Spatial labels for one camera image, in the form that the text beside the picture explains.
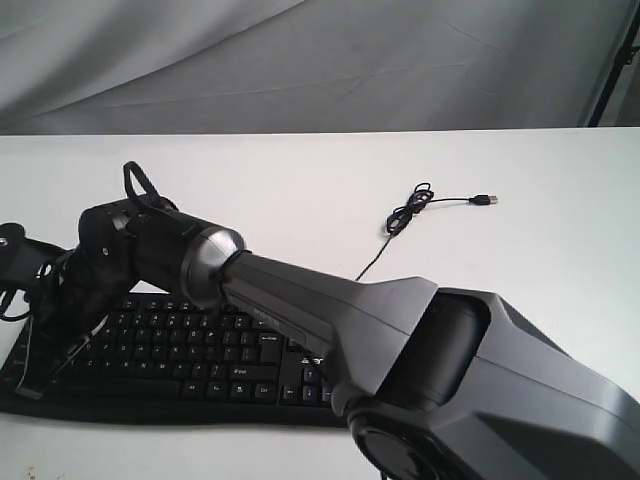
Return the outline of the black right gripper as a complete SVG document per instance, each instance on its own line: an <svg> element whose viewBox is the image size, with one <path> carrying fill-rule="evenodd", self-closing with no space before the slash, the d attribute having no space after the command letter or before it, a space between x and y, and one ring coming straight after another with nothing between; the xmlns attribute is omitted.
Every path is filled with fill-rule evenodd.
<svg viewBox="0 0 640 480"><path fill-rule="evenodd" d="M138 213L122 199L85 210L78 245L60 259L44 313L28 322L25 365L16 393L41 399L54 379L90 342L113 304L135 284L132 234L127 224Z"/></svg>

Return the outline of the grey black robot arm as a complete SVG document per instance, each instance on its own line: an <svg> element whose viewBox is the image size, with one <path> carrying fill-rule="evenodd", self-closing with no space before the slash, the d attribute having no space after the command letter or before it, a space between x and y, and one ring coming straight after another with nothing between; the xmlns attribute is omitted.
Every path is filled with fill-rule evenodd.
<svg viewBox="0 0 640 480"><path fill-rule="evenodd" d="M639 405L500 296L260 257L144 196L74 249L1 228L28 303L3 385L88 421L347 426L389 479L635 479Z"/></svg>

